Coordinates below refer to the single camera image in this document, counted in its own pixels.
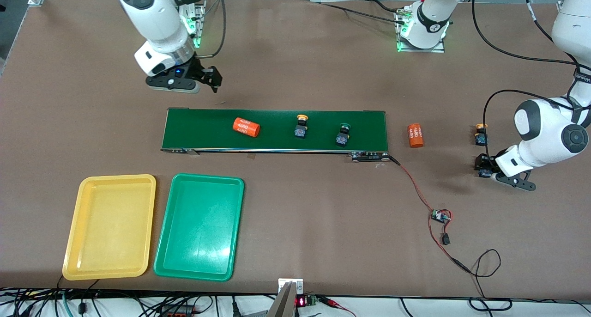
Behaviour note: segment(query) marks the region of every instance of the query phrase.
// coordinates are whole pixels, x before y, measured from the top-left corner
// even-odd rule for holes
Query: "table surface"
[[[370,2],[349,8],[388,16]],[[217,94],[150,90],[133,53],[144,39],[117,0],[46,0],[30,8],[0,79],[0,286],[53,287],[61,274],[80,182],[152,174],[157,196],[150,265],[118,289],[268,292],[280,277],[325,294],[477,296],[473,279],[433,243],[428,211],[401,168],[341,155],[161,152],[168,107],[385,110],[390,151],[434,208],[450,209],[452,256],[467,266],[488,248],[500,270],[487,296],[591,299],[588,172],[591,152],[534,171],[526,192],[477,178],[483,148],[473,126],[503,88],[560,96],[572,67],[517,60],[488,47],[460,4],[445,54],[399,53],[392,24],[298,0],[228,0],[228,36],[205,64],[224,77]],[[548,30],[554,6],[536,6]],[[478,5],[500,47],[567,59],[536,30],[524,5]],[[205,23],[217,47],[221,10]],[[519,94],[490,105],[491,152],[519,141]],[[425,147],[408,147],[422,125]],[[226,283],[152,271],[171,179],[178,172],[237,176],[246,190],[234,276]],[[494,258],[483,260],[483,272]],[[86,287],[91,281],[63,281]]]

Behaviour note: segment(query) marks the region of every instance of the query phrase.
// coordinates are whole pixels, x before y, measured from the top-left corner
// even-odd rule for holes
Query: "white floor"
[[[403,310],[401,301],[397,298],[332,298],[343,307],[350,309],[357,317],[408,317]],[[142,299],[146,304],[156,304],[162,299],[147,298]],[[99,317],[93,308],[90,300],[87,303],[86,317]],[[237,296],[236,302],[242,315],[265,311],[270,308],[273,301],[266,296]],[[475,311],[470,308],[465,300],[438,300],[438,299],[404,299],[408,310],[413,317],[485,317],[487,313]],[[78,315],[78,304],[80,300],[75,299],[68,302],[70,310],[74,317]],[[208,297],[197,300],[197,311],[205,309],[210,303]],[[232,316],[232,298],[230,296],[219,296],[217,298],[220,317]],[[97,308],[101,317],[137,317],[142,310],[132,299],[97,299]],[[506,304],[492,302],[491,308],[500,308]],[[213,305],[207,311],[204,311],[200,317],[217,317],[215,299]],[[58,309],[61,317],[66,317],[66,311],[61,301],[58,301]],[[12,316],[13,305],[0,306],[0,316]],[[34,308],[31,316],[38,312]],[[346,311],[329,308],[323,304],[317,304],[306,308],[300,308],[301,317],[308,317],[321,313],[319,317],[352,317]],[[537,303],[537,302],[514,302],[513,308],[509,311],[493,312],[495,317],[588,317],[589,313],[577,304],[555,304],[555,303]],[[40,317],[55,317],[53,302],[48,303],[43,309]]]

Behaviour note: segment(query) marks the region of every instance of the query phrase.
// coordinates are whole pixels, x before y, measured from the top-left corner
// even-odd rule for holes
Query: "teal cable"
[[[74,317],[72,315],[72,311],[70,311],[70,307],[68,306],[68,301],[66,300],[66,291],[64,290],[61,292],[61,300],[64,302],[64,307],[66,308],[66,312],[68,313],[68,317]]]

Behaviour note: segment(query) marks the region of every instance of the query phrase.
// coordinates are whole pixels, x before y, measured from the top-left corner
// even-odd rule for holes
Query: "orange can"
[[[422,141],[422,130],[419,123],[414,123],[408,126],[408,143],[410,147],[417,148],[422,147],[424,142]]]
[[[248,121],[246,119],[237,117],[234,120],[234,126],[232,126],[232,129],[234,129],[234,131],[240,132],[241,134],[246,134],[247,136],[257,138],[258,133],[260,131],[260,125]]]

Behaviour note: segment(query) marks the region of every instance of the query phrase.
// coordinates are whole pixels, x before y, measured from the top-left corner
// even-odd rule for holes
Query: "yellow tray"
[[[61,270],[68,280],[137,277],[148,267],[156,180],[89,177],[80,183]]]

